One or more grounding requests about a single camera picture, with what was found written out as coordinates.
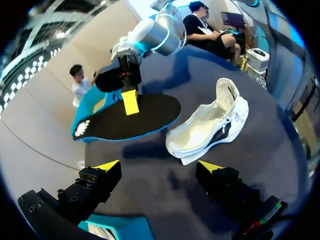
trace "black insole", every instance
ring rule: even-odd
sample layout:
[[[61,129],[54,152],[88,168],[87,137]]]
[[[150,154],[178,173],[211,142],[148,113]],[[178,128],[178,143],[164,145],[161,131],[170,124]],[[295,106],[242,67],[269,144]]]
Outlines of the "black insole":
[[[181,105],[173,96],[164,94],[143,94],[137,98],[139,113],[126,115],[124,101],[94,113],[78,122],[90,120],[84,134],[73,139],[98,138],[110,141],[120,141],[143,136],[161,130],[177,119]]]

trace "shoe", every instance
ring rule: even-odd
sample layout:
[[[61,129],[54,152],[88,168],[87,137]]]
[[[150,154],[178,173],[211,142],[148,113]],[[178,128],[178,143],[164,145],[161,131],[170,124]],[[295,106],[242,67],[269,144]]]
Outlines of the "shoe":
[[[248,102],[235,84],[221,78],[216,84],[216,100],[200,105],[192,116],[166,135],[166,148],[183,165],[196,161],[214,145],[230,143],[240,133],[249,114]]]

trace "blue foam sole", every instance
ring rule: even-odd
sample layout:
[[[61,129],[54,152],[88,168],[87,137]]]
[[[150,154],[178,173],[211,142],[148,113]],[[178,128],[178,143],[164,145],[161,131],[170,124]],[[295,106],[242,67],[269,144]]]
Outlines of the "blue foam sole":
[[[81,139],[77,139],[75,140],[76,142],[85,142],[86,144],[90,144],[94,141],[97,141],[97,140],[102,140],[102,141],[106,141],[106,142],[124,142],[124,141],[130,141],[130,140],[136,140],[136,139],[140,139],[140,138],[143,138],[145,136],[149,136],[151,134],[155,134],[157,132],[160,132],[166,128],[168,128],[169,126],[171,126],[172,124],[174,124],[180,117],[181,115],[181,111],[179,113],[179,115],[176,117],[176,119],[174,119],[171,123],[167,124],[167,125],[164,125],[163,127],[157,129],[157,130],[154,130],[154,131],[150,131],[150,132],[147,132],[143,135],[139,135],[139,136],[134,136],[134,137],[130,137],[130,138],[125,138],[125,139],[117,139],[117,140],[114,140],[114,139],[105,139],[105,138],[100,138],[100,137],[94,137],[94,136],[89,136],[89,137],[84,137],[84,138],[81,138]]]

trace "man sitting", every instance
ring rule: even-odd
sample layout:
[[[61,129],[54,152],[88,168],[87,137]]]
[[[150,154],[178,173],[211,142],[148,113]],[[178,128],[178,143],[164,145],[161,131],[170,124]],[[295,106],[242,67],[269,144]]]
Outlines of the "man sitting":
[[[201,1],[194,1],[189,4],[192,14],[185,17],[183,23],[186,28],[188,42],[236,64],[241,48],[231,34],[220,35],[213,27],[206,23],[209,17],[209,8]]]
[[[90,81],[85,76],[83,67],[81,65],[74,65],[73,67],[71,67],[69,73],[74,79],[72,85],[72,93],[76,98],[76,104],[79,105],[82,97],[89,91],[89,89],[95,84],[95,82]]]

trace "dark table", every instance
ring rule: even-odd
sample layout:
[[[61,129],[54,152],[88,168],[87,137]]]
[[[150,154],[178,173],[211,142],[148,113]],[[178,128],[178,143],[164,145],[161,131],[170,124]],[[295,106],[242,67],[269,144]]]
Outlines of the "dark table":
[[[141,77],[143,93],[162,92],[180,101],[181,116],[169,129],[216,98],[219,78],[233,80],[248,101],[246,124],[233,142],[213,147],[201,160],[237,169],[244,183],[260,189],[263,200],[274,195],[286,201],[286,214],[300,209],[308,192],[304,150],[292,122],[258,83],[193,46],[174,56],[149,56],[141,65]],[[196,162],[183,166],[167,152],[165,136],[163,130],[136,140],[95,141],[86,147],[86,165],[120,160],[122,166],[122,179],[95,213],[143,214],[156,240],[230,240],[237,226],[205,195],[195,178]],[[288,221],[279,224],[275,234]]]

